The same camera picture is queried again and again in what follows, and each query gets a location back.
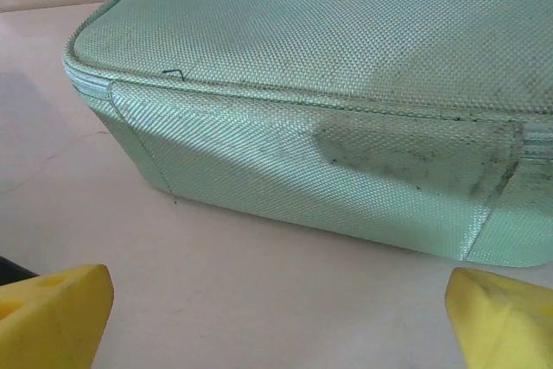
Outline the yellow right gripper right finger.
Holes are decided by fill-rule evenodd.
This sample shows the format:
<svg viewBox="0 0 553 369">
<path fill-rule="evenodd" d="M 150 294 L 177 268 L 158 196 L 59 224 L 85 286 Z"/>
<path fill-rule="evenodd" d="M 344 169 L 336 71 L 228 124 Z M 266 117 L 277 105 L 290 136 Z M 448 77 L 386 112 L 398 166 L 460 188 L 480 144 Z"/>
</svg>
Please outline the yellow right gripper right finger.
<svg viewBox="0 0 553 369">
<path fill-rule="evenodd" d="M 551 368 L 552 290 L 455 268 L 445 306 L 468 368 Z"/>
</svg>

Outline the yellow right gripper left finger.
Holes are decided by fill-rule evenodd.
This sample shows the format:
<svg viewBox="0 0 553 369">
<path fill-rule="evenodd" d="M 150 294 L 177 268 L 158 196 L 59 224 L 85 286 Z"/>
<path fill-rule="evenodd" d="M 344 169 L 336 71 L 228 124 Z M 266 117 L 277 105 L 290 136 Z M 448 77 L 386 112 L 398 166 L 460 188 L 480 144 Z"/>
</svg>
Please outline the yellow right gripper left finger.
<svg viewBox="0 0 553 369">
<path fill-rule="evenodd" d="M 114 301 L 103 264 L 1 287 L 2 368 L 90 368 Z"/>
</svg>

